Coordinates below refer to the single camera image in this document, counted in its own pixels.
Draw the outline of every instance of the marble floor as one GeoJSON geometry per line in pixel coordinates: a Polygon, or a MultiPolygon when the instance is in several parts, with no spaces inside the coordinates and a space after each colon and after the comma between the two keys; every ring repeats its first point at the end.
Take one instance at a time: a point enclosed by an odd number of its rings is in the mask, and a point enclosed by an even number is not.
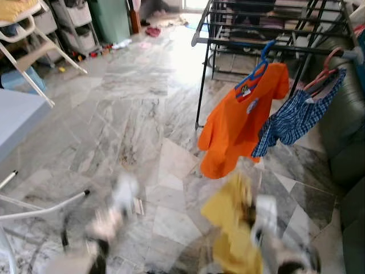
{"type": "MultiPolygon", "coordinates": [[[[217,231],[201,215],[205,201],[224,184],[199,172],[204,155],[194,130],[205,46],[192,48],[193,31],[166,27],[157,38],[136,35],[126,48],[81,63],[88,75],[67,66],[45,76],[56,103],[44,121],[0,165],[0,176],[19,174],[2,191],[50,206],[86,188],[91,195],[68,218],[77,247],[95,208],[106,203],[118,173],[129,170],[142,186],[145,215],[134,216],[113,244],[108,274],[218,273],[212,263],[217,231]]],[[[232,87],[206,76],[201,123],[232,87]]],[[[275,111],[282,102],[274,102],[275,111]]],[[[322,273],[344,273],[338,201],[315,127],[293,146],[278,144],[255,166],[240,170],[278,203],[280,235],[294,229],[319,250],[322,273]]],[[[13,209],[1,204],[1,213],[13,209]]],[[[55,220],[6,225],[21,274],[39,274],[63,252],[55,220]]],[[[8,273],[0,256],[0,273],[8,273]]]]}

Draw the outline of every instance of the black metal rack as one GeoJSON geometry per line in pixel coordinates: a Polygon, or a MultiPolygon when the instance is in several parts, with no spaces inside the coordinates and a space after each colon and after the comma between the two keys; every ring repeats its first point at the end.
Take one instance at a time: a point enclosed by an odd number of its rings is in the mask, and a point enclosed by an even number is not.
{"type": "Polygon", "coordinates": [[[262,50],[269,39],[267,40],[252,40],[252,39],[237,39],[235,37],[230,37],[232,30],[239,31],[258,31],[260,33],[266,33],[270,36],[277,37],[278,41],[275,45],[270,48],[270,51],[275,51],[277,54],[275,57],[281,62],[290,56],[295,54],[300,54],[299,66],[297,73],[295,75],[294,84],[290,91],[290,96],[293,95],[297,83],[302,75],[305,64],[309,60],[311,54],[317,55],[329,55],[331,50],[322,49],[320,47],[313,47],[314,41],[324,40],[328,37],[341,37],[352,41],[354,49],[353,50],[342,50],[338,51],[335,56],[357,60],[358,62],[363,62],[363,54],[359,49],[359,44],[354,34],[354,31],[349,24],[349,17],[344,5],[344,0],[308,0],[306,6],[296,6],[296,5],[276,5],[275,3],[264,2],[261,0],[256,1],[239,1],[239,0],[208,0],[208,3],[203,11],[202,17],[197,26],[197,30],[193,36],[191,45],[195,46],[197,43],[206,43],[206,53],[204,60],[204,68],[202,73],[202,81],[200,87],[200,95],[198,101],[197,117],[195,129],[201,127],[199,125],[200,107],[202,100],[202,93],[204,89],[204,79],[206,73],[206,67],[208,64],[208,55],[210,50],[213,51],[213,64],[212,64],[212,74],[215,70],[215,62],[217,53],[229,53],[229,54],[242,54],[242,55],[254,55],[259,56],[258,53],[245,52],[242,49],[256,49],[262,50]],[[336,9],[327,8],[326,3],[334,3],[336,9]],[[266,7],[269,9],[290,9],[298,11],[298,14],[291,15],[290,13],[282,14],[272,14],[272,13],[260,13],[260,12],[245,12],[245,11],[233,11],[227,10],[227,5],[244,5],[245,7],[255,6],[255,7],[266,7]],[[333,19],[323,19],[323,13],[331,13],[331,18],[333,19]],[[286,20],[295,21],[296,25],[294,29],[276,28],[276,27],[265,27],[260,25],[250,25],[245,23],[235,24],[234,20],[232,22],[227,22],[227,16],[243,16],[256,17],[256,18],[271,18],[276,20],[286,20]],[[326,31],[320,31],[319,26],[323,23],[330,24],[326,31]],[[200,37],[200,31],[203,25],[208,25],[209,36],[207,38],[200,37]],[[305,26],[310,25],[310,30],[305,30],[305,26]],[[308,37],[307,47],[297,46],[295,39],[297,37],[308,37]]]}

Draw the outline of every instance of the blue checkered shirt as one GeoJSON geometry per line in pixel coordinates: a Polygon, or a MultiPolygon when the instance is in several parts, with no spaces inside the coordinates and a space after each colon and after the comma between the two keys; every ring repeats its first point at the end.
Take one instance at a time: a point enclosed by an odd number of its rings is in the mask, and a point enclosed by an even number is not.
{"type": "Polygon", "coordinates": [[[311,96],[304,90],[298,90],[263,124],[259,142],[251,156],[264,156],[267,148],[275,146],[278,139],[283,144],[291,145],[307,133],[325,114],[345,76],[346,70],[341,68],[332,90],[314,103],[307,103],[311,96]]]}

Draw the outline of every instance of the yellow towel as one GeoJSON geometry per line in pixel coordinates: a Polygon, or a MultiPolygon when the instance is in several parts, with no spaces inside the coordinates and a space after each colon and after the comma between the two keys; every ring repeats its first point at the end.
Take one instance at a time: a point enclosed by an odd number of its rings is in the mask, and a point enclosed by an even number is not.
{"type": "Polygon", "coordinates": [[[20,13],[37,3],[38,0],[0,0],[0,21],[14,22],[20,13]]]}
{"type": "Polygon", "coordinates": [[[201,210],[203,216],[222,229],[214,243],[213,257],[227,273],[262,273],[261,254],[251,242],[247,224],[251,203],[249,179],[236,174],[201,210]]]}

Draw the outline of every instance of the red hanger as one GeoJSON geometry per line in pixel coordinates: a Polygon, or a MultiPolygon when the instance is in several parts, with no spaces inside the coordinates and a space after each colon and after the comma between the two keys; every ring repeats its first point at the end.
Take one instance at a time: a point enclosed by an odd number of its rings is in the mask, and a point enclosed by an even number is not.
{"type": "Polygon", "coordinates": [[[337,71],[337,68],[330,70],[329,63],[333,55],[335,55],[338,51],[342,50],[343,49],[341,47],[337,47],[327,56],[325,63],[323,64],[324,69],[317,75],[317,77],[312,82],[310,82],[307,86],[305,86],[304,90],[308,90],[308,88],[310,88],[311,86],[317,84],[322,80],[325,80],[326,78],[328,78],[328,76],[337,71]]]}

